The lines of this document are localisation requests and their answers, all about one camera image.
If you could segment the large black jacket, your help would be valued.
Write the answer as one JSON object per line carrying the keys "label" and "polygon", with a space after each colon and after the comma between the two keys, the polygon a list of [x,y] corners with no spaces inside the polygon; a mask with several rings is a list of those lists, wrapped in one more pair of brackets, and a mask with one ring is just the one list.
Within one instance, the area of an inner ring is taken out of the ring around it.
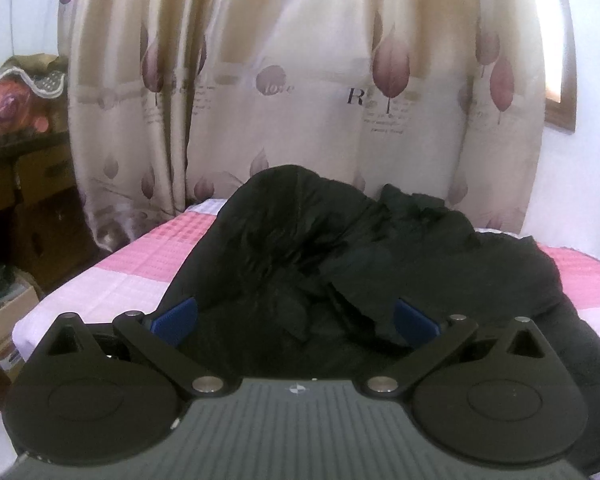
{"label": "large black jacket", "polygon": [[226,378],[360,377],[408,355],[396,302],[503,327],[526,316],[581,389],[588,426],[570,453],[600,472],[600,337],[531,238],[477,232],[442,200],[386,185],[370,198],[299,166],[251,177],[174,276],[193,299],[186,356]]}

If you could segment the pink white checkered bedsheet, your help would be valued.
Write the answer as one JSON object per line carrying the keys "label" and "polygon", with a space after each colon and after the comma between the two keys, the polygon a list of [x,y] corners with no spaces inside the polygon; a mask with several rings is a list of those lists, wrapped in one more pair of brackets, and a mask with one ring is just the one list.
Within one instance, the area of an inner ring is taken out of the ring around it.
{"label": "pink white checkered bedsheet", "polygon": [[[126,310],[150,313],[172,278],[224,206],[212,198],[157,226],[51,292],[12,330],[23,359],[61,313],[74,312],[87,323],[107,323]],[[556,263],[562,288],[580,319],[600,337],[600,260],[571,248],[541,245]]]}

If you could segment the cardboard box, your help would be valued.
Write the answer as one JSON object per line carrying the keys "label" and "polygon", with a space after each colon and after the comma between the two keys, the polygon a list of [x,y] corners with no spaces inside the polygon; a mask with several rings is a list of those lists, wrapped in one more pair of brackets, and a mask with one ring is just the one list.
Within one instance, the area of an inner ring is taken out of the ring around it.
{"label": "cardboard box", "polygon": [[15,325],[37,304],[38,294],[30,285],[18,283],[19,295],[11,296],[0,307],[0,369],[13,378],[21,366],[22,357],[12,341]]}

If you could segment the brown wooden cabinet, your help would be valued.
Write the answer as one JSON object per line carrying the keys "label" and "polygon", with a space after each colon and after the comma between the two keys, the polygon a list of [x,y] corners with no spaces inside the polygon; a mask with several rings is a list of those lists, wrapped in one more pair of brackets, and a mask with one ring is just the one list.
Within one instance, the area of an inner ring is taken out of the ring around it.
{"label": "brown wooden cabinet", "polygon": [[0,145],[0,263],[30,274],[50,292],[96,255],[68,133]]}

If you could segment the beige leaf print curtain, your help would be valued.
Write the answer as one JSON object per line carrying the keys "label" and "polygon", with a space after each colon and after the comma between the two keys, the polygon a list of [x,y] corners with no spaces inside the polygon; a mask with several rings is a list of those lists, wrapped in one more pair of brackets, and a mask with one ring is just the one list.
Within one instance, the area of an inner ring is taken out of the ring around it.
{"label": "beige leaf print curtain", "polygon": [[545,112],[532,0],[59,0],[58,35],[102,249],[287,164],[524,225]]}

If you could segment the floral lace covered bundle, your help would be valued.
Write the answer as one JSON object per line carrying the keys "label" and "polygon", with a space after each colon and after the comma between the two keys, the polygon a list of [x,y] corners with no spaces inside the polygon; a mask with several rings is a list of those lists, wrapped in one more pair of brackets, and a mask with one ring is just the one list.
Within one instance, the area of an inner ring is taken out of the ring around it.
{"label": "floral lace covered bundle", "polygon": [[15,55],[0,67],[0,146],[68,130],[68,60]]}

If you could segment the wooden window frame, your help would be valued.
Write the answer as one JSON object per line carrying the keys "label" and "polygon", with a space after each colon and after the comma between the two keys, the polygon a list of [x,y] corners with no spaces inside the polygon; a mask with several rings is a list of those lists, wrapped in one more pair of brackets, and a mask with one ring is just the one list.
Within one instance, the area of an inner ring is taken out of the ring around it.
{"label": "wooden window frame", "polygon": [[569,0],[557,0],[562,16],[562,73],[546,90],[545,121],[564,132],[573,134],[577,125],[577,55]]}

